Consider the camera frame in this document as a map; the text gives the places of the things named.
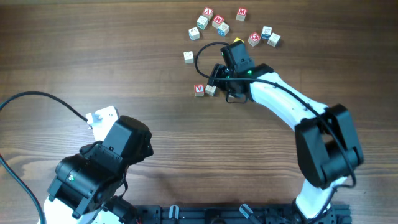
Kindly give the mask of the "yellow K letter block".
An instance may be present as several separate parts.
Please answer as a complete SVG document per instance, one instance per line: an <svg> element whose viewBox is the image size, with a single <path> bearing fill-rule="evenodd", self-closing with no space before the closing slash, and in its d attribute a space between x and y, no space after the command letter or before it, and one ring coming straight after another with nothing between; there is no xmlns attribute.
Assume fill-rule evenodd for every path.
<svg viewBox="0 0 398 224"><path fill-rule="evenodd" d="M207 85L205 88L205 93L210 96L215 96L216 90L217 90L216 86Z"/></svg>

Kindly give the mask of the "red V letter block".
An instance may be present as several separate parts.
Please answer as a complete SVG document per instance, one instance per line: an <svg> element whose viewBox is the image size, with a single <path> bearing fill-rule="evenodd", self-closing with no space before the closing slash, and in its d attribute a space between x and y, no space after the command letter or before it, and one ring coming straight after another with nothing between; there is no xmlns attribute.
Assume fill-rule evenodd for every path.
<svg viewBox="0 0 398 224"><path fill-rule="evenodd" d="M194 85L194 93L195 96L204 96L205 95L205 87L203 84Z"/></svg>

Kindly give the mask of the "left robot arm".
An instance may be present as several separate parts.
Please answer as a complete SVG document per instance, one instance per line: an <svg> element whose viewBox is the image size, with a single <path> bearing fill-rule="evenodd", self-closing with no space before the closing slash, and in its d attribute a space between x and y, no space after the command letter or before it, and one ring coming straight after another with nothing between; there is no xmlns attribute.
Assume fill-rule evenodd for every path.
<svg viewBox="0 0 398 224"><path fill-rule="evenodd" d="M40 223L138 223L136 208L116 195L127 187L129 166L153 155L152 133L142 122L120 116L91 123L95 136L55 168Z"/></svg>

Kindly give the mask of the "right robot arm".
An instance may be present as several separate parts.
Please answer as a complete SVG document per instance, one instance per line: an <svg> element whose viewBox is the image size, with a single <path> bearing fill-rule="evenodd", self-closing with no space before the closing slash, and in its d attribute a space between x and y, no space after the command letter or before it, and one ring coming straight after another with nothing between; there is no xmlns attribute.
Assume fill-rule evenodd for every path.
<svg viewBox="0 0 398 224"><path fill-rule="evenodd" d="M270 66L256 66L243 41L221 46L224 64L215 64L208 84L224 91L227 99L265 106L294 131L298 165L305 177L295 206L303 222L320 221L338 189L356 187L354 171L364 162L349 110L313 101Z"/></svg>

